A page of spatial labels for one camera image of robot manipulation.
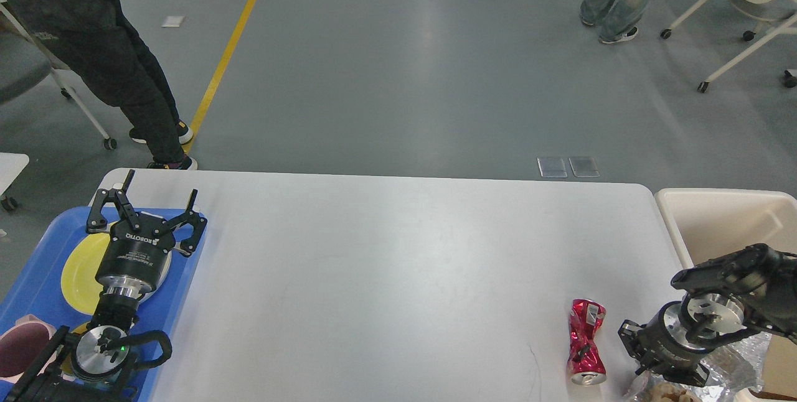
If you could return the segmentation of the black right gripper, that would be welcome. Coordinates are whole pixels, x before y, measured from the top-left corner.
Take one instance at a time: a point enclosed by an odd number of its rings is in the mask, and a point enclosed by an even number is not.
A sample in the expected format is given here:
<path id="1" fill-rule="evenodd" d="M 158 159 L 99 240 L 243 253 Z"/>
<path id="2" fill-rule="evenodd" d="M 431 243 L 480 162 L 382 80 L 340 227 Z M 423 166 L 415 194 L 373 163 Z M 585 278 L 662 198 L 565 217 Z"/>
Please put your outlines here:
<path id="1" fill-rule="evenodd" d="M 704 387 L 709 369 L 701 363 L 709 351 L 687 340 L 689 329 L 700 327 L 697 337 L 717 336 L 714 322 L 717 315 L 698 313 L 694 325 L 681 322 L 681 303 L 666 304 L 647 324 L 624 320 L 618 329 L 627 353 L 637 360 L 635 374 L 650 372 L 677 384 Z"/>

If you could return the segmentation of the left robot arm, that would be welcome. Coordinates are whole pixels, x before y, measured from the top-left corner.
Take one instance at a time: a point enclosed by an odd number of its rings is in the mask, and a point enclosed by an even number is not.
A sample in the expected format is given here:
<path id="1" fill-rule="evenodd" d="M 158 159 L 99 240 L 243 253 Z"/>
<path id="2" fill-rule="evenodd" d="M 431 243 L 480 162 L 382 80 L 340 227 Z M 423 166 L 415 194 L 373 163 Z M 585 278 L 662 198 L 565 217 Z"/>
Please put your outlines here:
<path id="1" fill-rule="evenodd" d="M 2 400 L 149 398 L 208 221 L 197 190 L 182 212 L 133 207 L 133 176 L 59 215 L 3 300 L 4 339 L 29 324 L 44 334 L 2 346 L 2 369 L 22 360 L 2 376 Z"/>

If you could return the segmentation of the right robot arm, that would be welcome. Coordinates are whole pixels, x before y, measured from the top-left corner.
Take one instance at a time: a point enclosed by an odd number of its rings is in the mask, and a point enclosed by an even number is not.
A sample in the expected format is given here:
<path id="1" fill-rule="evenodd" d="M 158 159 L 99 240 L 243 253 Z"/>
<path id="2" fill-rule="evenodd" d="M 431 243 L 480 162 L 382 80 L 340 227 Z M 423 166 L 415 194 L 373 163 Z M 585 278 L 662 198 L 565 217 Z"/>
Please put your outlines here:
<path id="1" fill-rule="evenodd" d="M 680 301 L 646 324 L 624 320 L 618 329 L 635 374 L 703 387 L 710 371 L 702 361 L 715 349 L 759 333 L 794 342 L 795 275 L 795 255 L 764 243 L 678 272 L 670 284 L 685 291 Z"/>

